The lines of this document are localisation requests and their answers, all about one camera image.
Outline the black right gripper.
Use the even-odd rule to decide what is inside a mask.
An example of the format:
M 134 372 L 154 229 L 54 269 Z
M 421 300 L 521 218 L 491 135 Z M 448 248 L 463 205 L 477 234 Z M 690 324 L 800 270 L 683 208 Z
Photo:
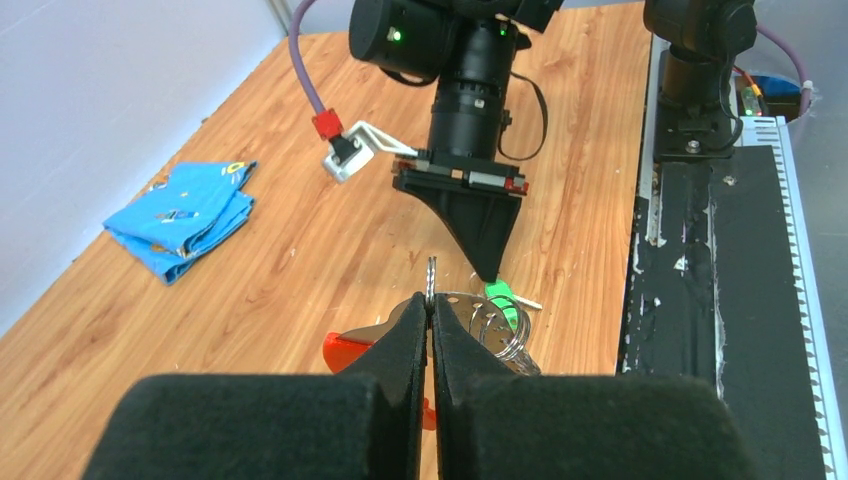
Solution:
M 415 155 L 395 155 L 392 172 L 404 171 L 448 179 L 396 178 L 394 188 L 430 208 L 478 277 L 487 283 L 495 282 L 522 205 L 520 197 L 510 194 L 524 196 L 530 187 L 519 168 L 474 157 L 417 150 Z

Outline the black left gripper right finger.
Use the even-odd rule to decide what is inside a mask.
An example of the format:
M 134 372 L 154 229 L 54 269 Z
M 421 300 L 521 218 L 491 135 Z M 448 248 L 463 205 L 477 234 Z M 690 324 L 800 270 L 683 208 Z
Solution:
M 437 429 L 443 479 L 752 479 L 727 407 L 689 377 L 538 376 L 543 431 Z

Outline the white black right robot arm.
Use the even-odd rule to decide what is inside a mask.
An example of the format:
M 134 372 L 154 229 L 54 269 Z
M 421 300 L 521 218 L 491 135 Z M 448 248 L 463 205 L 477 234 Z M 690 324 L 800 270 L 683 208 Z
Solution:
M 434 85 L 427 144 L 397 156 L 393 185 L 443 222 L 478 277 L 497 279 L 529 185 L 502 149 L 513 61 L 556 1 L 358 1 L 349 49 L 393 80 Z M 695 120 L 726 107 L 739 54 L 757 36 L 750 1 L 648 1 L 646 29 L 669 43 L 663 99 Z

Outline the metal keyring plate with spring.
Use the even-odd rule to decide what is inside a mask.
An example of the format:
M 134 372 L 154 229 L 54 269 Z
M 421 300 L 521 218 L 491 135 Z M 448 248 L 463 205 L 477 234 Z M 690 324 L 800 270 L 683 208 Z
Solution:
M 486 297 L 435 292 L 435 273 L 429 259 L 424 293 L 386 322 L 327 335 L 333 377 L 316 403 L 322 418 L 404 433 L 451 424 L 500 436 L 543 431 L 540 370 L 519 333 Z

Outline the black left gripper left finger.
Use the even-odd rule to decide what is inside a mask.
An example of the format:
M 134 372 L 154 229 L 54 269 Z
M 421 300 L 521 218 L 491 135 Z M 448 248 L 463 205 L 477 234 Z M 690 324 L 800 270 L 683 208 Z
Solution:
M 414 479 L 427 301 L 335 375 L 158 374 L 121 398 L 87 479 Z

